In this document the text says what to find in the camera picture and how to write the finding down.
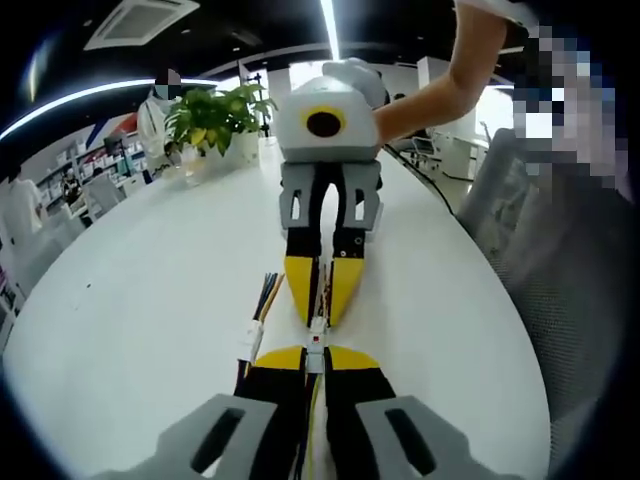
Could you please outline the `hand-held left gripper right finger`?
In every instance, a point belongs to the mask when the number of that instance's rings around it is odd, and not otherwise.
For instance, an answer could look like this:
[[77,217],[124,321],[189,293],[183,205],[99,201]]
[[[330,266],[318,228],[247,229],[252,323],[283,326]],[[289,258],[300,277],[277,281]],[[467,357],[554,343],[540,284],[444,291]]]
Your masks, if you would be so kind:
[[399,396],[371,356],[324,351],[326,434],[338,479],[508,479],[476,460],[466,435],[413,395]]

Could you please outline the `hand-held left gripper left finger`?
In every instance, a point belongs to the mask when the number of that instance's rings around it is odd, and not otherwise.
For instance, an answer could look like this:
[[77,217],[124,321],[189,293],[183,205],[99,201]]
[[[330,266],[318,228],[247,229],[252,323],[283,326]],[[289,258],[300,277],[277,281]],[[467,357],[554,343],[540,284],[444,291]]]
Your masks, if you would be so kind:
[[234,395],[217,394],[158,437],[149,458],[96,479],[288,479],[304,432],[306,349],[260,357]]

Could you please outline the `person's right hand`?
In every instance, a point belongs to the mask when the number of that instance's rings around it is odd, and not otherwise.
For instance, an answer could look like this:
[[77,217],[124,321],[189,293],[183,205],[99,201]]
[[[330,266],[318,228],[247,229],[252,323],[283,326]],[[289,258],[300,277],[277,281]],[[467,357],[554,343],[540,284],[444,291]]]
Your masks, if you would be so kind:
[[390,102],[382,74],[359,58],[329,61],[322,66],[322,73],[358,90],[372,109]]

